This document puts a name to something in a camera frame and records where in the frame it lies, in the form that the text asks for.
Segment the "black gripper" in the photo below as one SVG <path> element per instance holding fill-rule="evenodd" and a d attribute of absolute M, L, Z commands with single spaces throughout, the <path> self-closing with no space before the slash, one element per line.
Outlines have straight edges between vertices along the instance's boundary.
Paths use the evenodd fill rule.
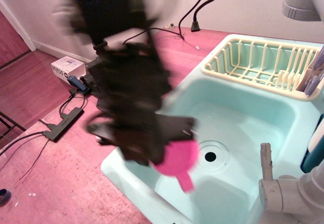
<path fill-rule="evenodd" d="M 171 141 L 192 140 L 195 119 L 185 116 L 155 114 L 142 125 L 117 124 L 113 119 L 106 122 L 88 122 L 87 131 L 99 137 L 101 145 L 114 145 L 121 149 L 126 161 L 148 166 L 149 160 L 159 165 L 163 162 L 166 146 Z"/>

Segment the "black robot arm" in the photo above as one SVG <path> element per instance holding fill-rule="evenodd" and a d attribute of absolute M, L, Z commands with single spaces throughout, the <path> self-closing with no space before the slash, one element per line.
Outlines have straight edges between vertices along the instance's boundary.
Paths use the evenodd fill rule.
<path fill-rule="evenodd" d="M 73 31 L 87 35 L 97 54 L 88 72 L 101 102 L 99 117 L 106 121 L 90 119 L 86 130 L 141 165 L 162 163 L 171 141 L 192 140 L 193 118 L 159 114 L 172 87 L 151 33 L 145 43 L 112 48 L 106 42 L 132 28 L 149 31 L 155 19 L 147 18 L 144 0 L 68 0 L 63 10 Z"/>

